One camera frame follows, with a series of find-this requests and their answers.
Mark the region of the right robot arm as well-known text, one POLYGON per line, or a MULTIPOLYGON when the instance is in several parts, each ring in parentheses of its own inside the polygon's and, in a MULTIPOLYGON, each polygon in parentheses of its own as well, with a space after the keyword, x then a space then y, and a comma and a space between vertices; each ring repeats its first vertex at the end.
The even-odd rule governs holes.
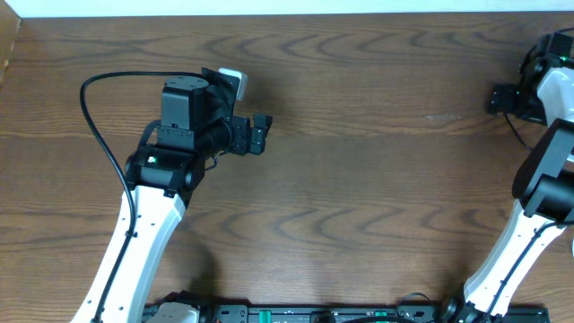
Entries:
POLYGON ((546 309, 512 307, 543 251, 573 224, 573 30, 542 36, 516 84, 494 86, 488 111, 547 128, 517 171, 509 220, 481 267, 435 314, 436 322, 547 322, 546 309))

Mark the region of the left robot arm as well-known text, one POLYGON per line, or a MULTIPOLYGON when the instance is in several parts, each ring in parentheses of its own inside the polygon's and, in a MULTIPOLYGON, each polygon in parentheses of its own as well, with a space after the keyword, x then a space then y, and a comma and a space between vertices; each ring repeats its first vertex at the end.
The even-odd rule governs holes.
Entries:
POLYGON ((207 160, 259 155, 272 117, 235 115, 248 83, 241 71, 165 72, 161 117, 150 122, 121 167, 93 134, 124 189, 116 228, 75 322, 209 322, 207 305, 146 303, 166 245, 208 171, 207 160))

